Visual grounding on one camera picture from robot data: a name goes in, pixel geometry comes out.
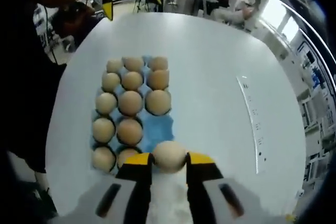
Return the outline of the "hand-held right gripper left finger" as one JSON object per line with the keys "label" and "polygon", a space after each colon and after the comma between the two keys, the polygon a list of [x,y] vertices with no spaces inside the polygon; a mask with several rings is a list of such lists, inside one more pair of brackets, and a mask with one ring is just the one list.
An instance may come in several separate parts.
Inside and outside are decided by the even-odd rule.
{"label": "hand-held right gripper left finger", "polygon": [[151,201],[151,153],[129,157],[117,175],[106,178],[80,199],[79,223],[146,223]]}

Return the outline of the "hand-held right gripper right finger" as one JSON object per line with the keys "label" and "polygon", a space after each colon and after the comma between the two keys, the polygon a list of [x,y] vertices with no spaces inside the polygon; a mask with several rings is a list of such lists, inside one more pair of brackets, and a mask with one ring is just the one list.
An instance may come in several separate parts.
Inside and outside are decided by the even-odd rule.
{"label": "hand-held right gripper right finger", "polygon": [[194,223],[264,223],[260,199],[232,178],[225,178],[205,154],[186,154],[187,200]]}

